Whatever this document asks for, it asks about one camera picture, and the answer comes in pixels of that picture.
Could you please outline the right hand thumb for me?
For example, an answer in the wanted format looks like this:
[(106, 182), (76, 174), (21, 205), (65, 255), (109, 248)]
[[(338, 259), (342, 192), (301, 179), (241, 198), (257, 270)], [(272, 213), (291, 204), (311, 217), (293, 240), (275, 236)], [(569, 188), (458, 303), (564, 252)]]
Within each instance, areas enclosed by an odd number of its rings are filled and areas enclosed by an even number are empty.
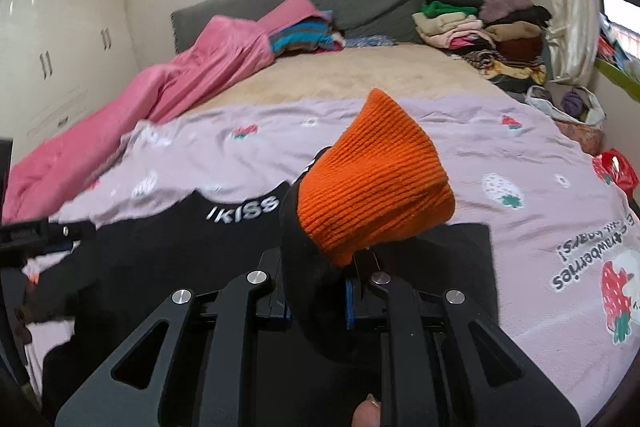
[(380, 422), (381, 403), (369, 393), (356, 408), (352, 417), (352, 427), (378, 427)]

